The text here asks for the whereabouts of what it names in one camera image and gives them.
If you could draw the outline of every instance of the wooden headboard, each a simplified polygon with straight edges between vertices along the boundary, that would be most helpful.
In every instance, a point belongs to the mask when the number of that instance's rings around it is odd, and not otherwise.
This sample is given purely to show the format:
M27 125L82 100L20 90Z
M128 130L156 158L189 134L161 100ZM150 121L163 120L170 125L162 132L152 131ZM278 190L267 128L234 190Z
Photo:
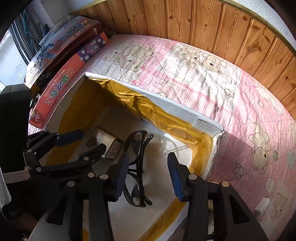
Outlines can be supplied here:
M296 119L296 51L232 0L107 0L79 14L118 34L172 39L216 54L260 81Z

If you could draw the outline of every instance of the pink bedspread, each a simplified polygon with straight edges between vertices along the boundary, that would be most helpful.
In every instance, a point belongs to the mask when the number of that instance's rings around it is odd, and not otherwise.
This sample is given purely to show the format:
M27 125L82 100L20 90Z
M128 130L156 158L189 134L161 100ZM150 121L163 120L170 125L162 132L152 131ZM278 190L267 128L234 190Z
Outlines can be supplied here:
M115 35L80 71L179 102L224 126L209 180L227 180L276 240L296 209L296 123L256 79L209 52L158 37Z

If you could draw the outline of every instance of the eyeglasses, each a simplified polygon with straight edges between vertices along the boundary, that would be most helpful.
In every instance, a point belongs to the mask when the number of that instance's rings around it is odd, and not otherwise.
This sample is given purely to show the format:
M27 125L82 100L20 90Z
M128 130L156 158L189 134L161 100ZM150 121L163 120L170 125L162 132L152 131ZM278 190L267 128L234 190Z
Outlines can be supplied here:
M146 204L152 205L152 202L145 196L143 186L143 158L144 150L149 141L153 138L153 134L149 135L145 140L147 131L135 131L126 139L123 152L130 159L123 194L129 204L135 207L146 207Z

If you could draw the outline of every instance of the bedspread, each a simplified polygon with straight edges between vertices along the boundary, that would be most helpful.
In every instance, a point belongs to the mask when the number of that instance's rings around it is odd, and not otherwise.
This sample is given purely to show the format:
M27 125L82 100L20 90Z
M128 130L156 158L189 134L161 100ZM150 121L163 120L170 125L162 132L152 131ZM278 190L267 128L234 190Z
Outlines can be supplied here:
M81 70L158 93L220 123L220 142L208 179L227 180L276 240L296 209L296 123L262 84L207 51L158 37L115 35Z

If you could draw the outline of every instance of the yellow tape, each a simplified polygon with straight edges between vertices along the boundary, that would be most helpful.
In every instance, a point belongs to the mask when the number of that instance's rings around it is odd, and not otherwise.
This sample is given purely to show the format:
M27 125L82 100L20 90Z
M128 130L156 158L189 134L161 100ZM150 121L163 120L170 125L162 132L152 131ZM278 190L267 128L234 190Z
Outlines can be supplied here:
M158 129L189 146L192 149L192 163L189 170L197 175L202 174L213 144L209 135L192 128L190 123L166 113L147 97L114 80L94 78L84 80L72 98L69 108L65 111L58 131L65 133L82 129L85 133L100 113L110 106L127 108L134 115L148 119ZM75 142L67 147L54 148L46 164L52 165L67 161L78 145L79 142ZM175 199L139 241L157 239L172 224L183 207L184 203ZM83 235L83 240L88 240L88 235Z

